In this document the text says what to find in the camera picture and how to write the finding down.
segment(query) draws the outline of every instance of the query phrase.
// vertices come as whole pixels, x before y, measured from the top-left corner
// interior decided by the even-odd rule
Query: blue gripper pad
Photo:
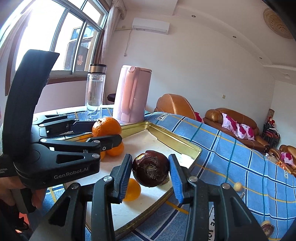
[[[121,166],[114,167],[111,171],[111,176],[114,177],[114,192],[113,197],[117,198],[121,203],[126,195],[128,188],[128,181],[131,176],[131,166],[133,163],[133,157],[130,154],[126,154]]]
[[[180,203],[184,201],[184,194],[187,187],[186,176],[178,162],[175,154],[171,154],[168,157],[170,161],[170,178],[173,183],[173,189],[175,192],[175,197]]]

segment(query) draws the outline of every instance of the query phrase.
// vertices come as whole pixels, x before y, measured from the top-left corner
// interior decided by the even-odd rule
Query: dark brown bulb
[[[261,228],[267,238],[269,238],[272,235],[272,233],[274,232],[274,226],[270,223],[264,224]]]
[[[132,168],[138,183],[146,187],[156,187],[168,176],[170,162],[162,153],[147,150],[134,159]]]

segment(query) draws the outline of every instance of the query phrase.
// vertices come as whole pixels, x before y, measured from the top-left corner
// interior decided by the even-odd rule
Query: white wall
[[[276,81],[271,108],[282,144],[296,146],[296,85]]]
[[[35,113],[85,104],[86,81],[51,84],[44,87]]]
[[[262,128],[271,106],[274,78],[245,49],[222,34],[177,16],[128,11],[118,27],[135,17],[170,22],[169,35],[115,31],[107,52],[106,95],[115,93],[122,65],[152,69],[147,109],[165,93],[183,95],[203,117],[208,109],[241,112]]]

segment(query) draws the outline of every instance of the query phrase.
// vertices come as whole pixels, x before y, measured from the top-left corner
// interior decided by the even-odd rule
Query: kettle handle
[[[133,96],[135,94],[134,85],[137,75],[139,74],[139,68],[135,66],[129,67],[126,73],[126,80],[124,82],[123,94],[121,100],[120,110],[124,114],[131,112],[131,104],[133,102]]]

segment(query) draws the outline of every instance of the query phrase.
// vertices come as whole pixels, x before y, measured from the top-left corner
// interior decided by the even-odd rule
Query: brown leather armchair
[[[239,124],[245,124],[250,126],[253,129],[255,140],[246,140],[246,139],[240,139],[236,137],[230,130],[223,128],[223,116],[222,113],[225,113],[229,115],[232,119],[234,119]],[[232,137],[239,140],[242,144],[245,146],[257,150],[259,152],[268,152],[270,145],[267,141],[265,141],[263,138],[259,136],[259,128],[257,127],[257,124],[254,120],[251,118],[236,112],[234,110],[230,110],[227,108],[218,108],[215,110],[208,110],[205,114],[205,118],[203,119],[205,124],[214,127]]]
[[[281,159],[281,152],[287,152],[292,155],[293,158],[293,163],[294,166],[291,166],[289,164],[286,164],[284,160]],[[274,156],[277,161],[278,165],[286,170],[288,173],[292,174],[293,176],[296,177],[296,148],[293,146],[286,146],[286,145],[281,145],[278,149],[271,148],[268,152],[269,155]]]
[[[154,112],[156,111],[183,115],[190,119],[196,120],[191,104],[181,95],[164,94],[157,101]]]

